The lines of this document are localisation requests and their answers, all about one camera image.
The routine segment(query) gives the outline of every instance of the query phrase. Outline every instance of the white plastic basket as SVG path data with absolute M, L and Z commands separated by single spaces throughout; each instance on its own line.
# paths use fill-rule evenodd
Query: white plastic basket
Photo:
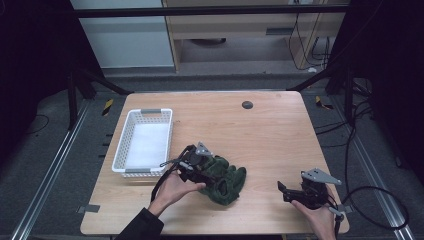
M 134 109 L 128 112 L 112 171 L 123 177 L 162 176 L 169 158 L 172 110 Z

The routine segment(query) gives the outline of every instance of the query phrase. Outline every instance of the green cloth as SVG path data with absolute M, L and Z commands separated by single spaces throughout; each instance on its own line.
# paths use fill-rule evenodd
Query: green cloth
M 215 179 L 213 184 L 208 184 L 206 188 L 199 190 L 207 195 L 213 202 L 227 206 L 236 200 L 240 195 L 246 180 L 246 168 L 236 169 L 234 165 L 220 156 L 209 157 L 202 164 L 202 171 Z

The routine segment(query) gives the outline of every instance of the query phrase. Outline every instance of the human hand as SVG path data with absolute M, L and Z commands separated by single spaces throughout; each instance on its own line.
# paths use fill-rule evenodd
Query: human hand
M 162 183 L 155 200 L 150 203 L 148 210 L 159 217 L 167 207 L 178 202 L 187 193 L 198 191 L 205 187 L 205 183 L 184 182 L 178 173 L 173 171 Z
M 328 194 L 334 199 L 333 192 L 327 186 Z M 309 222 L 309 225 L 317 235 L 318 239 L 321 240 L 333 240 L 336 239 L 334 233 L 334 214 L 328 209 L 327 204 L 318 209 L 311 210 L 302 203 L 293 200 L 291 204 L 299 210 Z

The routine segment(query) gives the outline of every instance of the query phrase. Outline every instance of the black sleeve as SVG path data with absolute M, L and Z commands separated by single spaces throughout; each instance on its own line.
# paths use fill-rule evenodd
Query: black sleeve
M 159 239 L 162 228 L 163 222 L 149 210 L 143 208 L 115 240 Z

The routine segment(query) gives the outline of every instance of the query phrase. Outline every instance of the white cabinet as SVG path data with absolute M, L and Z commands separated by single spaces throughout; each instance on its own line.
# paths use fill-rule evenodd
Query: white cabinet
M 160 0 L 71 0 L 74 9 L 162 7 Z M 174 68 L 164 17 L 81 18 L 105 75 Z

